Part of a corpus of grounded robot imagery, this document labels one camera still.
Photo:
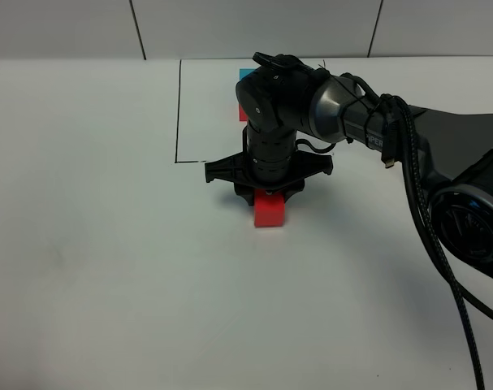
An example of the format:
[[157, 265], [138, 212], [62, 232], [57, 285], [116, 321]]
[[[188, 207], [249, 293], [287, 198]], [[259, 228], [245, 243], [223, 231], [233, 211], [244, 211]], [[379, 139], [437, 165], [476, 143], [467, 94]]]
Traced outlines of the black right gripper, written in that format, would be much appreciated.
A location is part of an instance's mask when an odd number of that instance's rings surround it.
[[287, 127], [263, 132], [248, 125], [242, 132], [238, 154], [205, 164], [205, 180], [234, 184], [235, 194], [254, 206], [254, 189], [282, 191], [283, 201], [304, 190], [310, 176], [333, 170], [332, 156], [299, 150], [296, 130]]

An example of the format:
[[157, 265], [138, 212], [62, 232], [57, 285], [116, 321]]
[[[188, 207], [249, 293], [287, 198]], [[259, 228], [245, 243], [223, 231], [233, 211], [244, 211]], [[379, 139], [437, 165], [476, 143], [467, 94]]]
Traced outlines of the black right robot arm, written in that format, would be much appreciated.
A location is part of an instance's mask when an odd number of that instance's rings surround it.
[[[236, 85], [247, 124], [238, 154], [208, 162], [207, 181], [224, 180], [253, 203], [258, 190], [290, 198], [305, 179], [330, 174], [324, 149], [298, 150], [298, 133], [334, 146], [358, 141], [390, 166], [403, 158], [404, 119], [393, 96], [360, 77], [332, 75], [292, 55], [256, 53]], [[493, 279], [493, 114], [459, 115], [411, 106], [419, 182], [435, 233], [456, 258]]]

